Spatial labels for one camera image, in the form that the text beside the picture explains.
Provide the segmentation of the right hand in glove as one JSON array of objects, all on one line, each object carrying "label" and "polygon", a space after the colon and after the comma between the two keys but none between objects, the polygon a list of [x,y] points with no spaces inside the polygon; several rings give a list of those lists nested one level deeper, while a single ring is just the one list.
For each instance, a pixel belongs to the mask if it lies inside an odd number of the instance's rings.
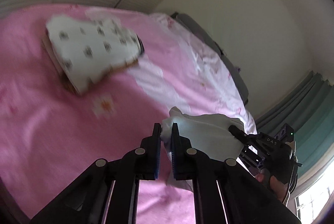
[{"label": "right hand in glove", "polygon": [[263,184],[284,205],[287,204],[290,191],[294,191],[298,181],[298,169],[302,164],[296,156],[296,142],[286,142],[281,150],[269,155],[255,179]]}]

